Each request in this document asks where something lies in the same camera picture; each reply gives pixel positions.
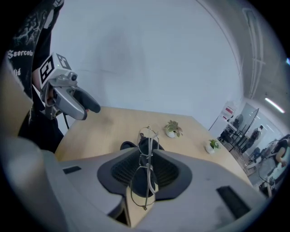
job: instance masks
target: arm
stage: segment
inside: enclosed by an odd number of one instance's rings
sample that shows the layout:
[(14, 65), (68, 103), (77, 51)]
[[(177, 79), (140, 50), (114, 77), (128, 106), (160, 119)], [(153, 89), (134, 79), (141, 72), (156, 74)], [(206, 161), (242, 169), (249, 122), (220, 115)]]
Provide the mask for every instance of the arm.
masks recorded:
[(286, 165), (286, 162), (281, 159), (282, 156), (285, 154), (285, 152), (286, 152), (286, 149), (284, 147), (281, 147), (280, 150), (277, 152), (276, 157), (275, 157), (279, 163), (282, 163), (282, 167), (284, 167)]

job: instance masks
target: black t-shirt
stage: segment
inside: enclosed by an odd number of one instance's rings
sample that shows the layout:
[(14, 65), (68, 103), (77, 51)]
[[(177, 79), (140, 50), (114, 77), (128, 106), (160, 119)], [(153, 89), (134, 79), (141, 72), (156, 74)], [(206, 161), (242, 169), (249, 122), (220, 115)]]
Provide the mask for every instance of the black t-shirt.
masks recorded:
[[(279, 150), (281, 148), (285, 148), (285, 153), (286, 153), (286, 150), (288, 148), (288, 142), (287, 142), (287, 140), (282, 140), (282, 141), (278, 142), (277, 145), (276, 145), (276, 147), (272, 151), (272, 154), (279, 152)], [(275, 164), (278, 165), (279, 162), (276, 160), (276, 156), (275, 155), (273, 156), (273, 158), (274, 158)]]
[(24, 92), (33, 100), (19, 136), (32, 140), (41, 149), (54, 152), (63, 135), (57, 120), (48, 120), (40, 111), (44, 106), (32, 87), (32, 72), (50, 55), (51, 31), (58, 18), (63, 0), (43, 0), (26, 17), (7, 49), (7, 57)]

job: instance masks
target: ceiling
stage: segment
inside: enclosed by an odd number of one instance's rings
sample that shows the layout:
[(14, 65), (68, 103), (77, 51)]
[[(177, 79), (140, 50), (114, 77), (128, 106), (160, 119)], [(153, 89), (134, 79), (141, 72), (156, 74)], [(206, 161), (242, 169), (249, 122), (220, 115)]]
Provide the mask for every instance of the ceiling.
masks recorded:
[[(244, 96), (258, 101), (290, 127), (290, 66), (286, 63), (286, 53), (274, 30), (262, 15), (246, 1), (206, 0), (205, 2), (228, 26), (237, 43), (239, 54), (243, 60)], [(252, 48), (255, 47), (255, 42), (251, 39), (250, 27), (243, 13), (245, 8), (253, 10), (255, 19), (261, 28), (261, 37), (258, 36), (259, 33), (255, 34), (258, 55), (253, 55)], [(261, 62), (256, 62), (257, 73), (255, 75), (253, 75), (255, 69), (253, 58), (261, 60)], [(283, 108), (285, 113), (280, 113), (266, 102), (266, 97)]]

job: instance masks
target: floor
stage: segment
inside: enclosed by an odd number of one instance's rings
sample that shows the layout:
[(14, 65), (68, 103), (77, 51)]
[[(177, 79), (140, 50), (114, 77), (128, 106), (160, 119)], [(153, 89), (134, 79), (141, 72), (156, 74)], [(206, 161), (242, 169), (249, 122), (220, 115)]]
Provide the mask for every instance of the floor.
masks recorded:
[[(229, 151), (232, 149), (232, 145), (227, 142), (222, 143), (225, 148)], [(242, 155), (237, 149), (233, 149), (231, 152), (232, 156), (235, 158), (235, 160), (238, 162), (238, 164), (241, 166), (241, 168), (244, 170), (247, 176), (253, 174), (255, 172), (254, 169), (247, 170), (245, 167), (249, 163), (249, 157), (247, 155)]]

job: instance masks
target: wooden table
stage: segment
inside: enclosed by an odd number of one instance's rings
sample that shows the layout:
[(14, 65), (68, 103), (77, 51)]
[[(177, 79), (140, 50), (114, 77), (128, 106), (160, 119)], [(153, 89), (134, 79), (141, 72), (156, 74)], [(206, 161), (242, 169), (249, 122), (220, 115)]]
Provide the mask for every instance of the wooden table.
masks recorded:
[[(163, 127), (169, 120), (179, 123), (184, 132), (183, 136), (172, 139), (166, 135)], [(159, 131), (159, 142), (165, 150), (217, 163), (251, 186), (247, 175), (224, 146), (221, 145), (221, 149), (213, 155), (206, 152), (204, 146), (213, 138), (191, 116), (102, 107), (100, 113), (90, 111), (86, 120), (75, 121), (55, 154), (59, 161), (68, 161), (116, 152), (124, 141), (137, 144), (139, 130), (148, 125), (155, 132)], [(136, 195), (134, 198), (139, 204), (145, 202)], [(129, 188), (126, 204), (131, 227), (135, 227), (153, 207), (150, 205), (144, 211), (136, 206), (130, 198)]]

